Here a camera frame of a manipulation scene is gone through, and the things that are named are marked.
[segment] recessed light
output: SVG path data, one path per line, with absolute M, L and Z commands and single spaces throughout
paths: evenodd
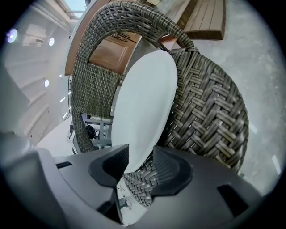
M 54 44 L 54 42 L 55 42 L 55 39 L 51 38 L 51 39 L 49 40 L 49 46 L 52 46 L 52 45 Z
M 8 37 L 7 41 L 8 41 L 9 43 L 13 43 L 13 42 L 16 40 L 16 38 L 17 38 L 17 34 L 18 34 L 18 32 L 17 32 L 16 29 L 11 29 L 11 30 L 7 33 L 7 37 Z
M 45 80 L 45 87 L 47 88 L 49 86 L 50 82 L 49 80 Z

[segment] wooden cabinet door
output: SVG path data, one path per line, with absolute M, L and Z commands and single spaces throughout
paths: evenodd
M 97 46 L 89 62 L 123 74 L 135 46 L 135 42 L 119 34 L 113 34 Z

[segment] wooden bench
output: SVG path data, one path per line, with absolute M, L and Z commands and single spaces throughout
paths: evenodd
M 225 0 L 198 0 L 184 31 L 192 39 L 223 40 L 225 21 Z

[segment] woven rattan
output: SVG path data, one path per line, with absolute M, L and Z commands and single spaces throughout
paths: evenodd
M 117 1 L 102 7 L 87 26 L 77 52 L 72 79 L 72 117 L 80 151 L 94 150 L 81 118 L 110 118 L 115 89 L 124 76 L 88 62 L 97 45 L 118 31 L 135 32 L 165 50 L 158 40 L 171 34 L 184 51 L 169 51 L 177 66 L 178 83 L 168 122 L 158 142 L 210 157 L 238 171 L 248 141 L 248 116 L 232 79 L 202 56 L 188 36 L 169 18 L 144 4 Z M 156 183 L 152 154 L 134 173 L 124 175 L 134 197 L 151 204 Z

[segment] concrete floor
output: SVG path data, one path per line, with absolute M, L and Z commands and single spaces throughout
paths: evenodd
M 230 75 L 244 98 L 250 129 L 240 172 L 261 194 L 266 194 L 279 178 L 277 166 L 283 169 L 285 160 L 286 73 L 279 45 L 259 13 L 242 0 L 227 0 L 224 40 L 193 42 L 201 54 Z M 142 39 L 126 72 L 153 50 Z

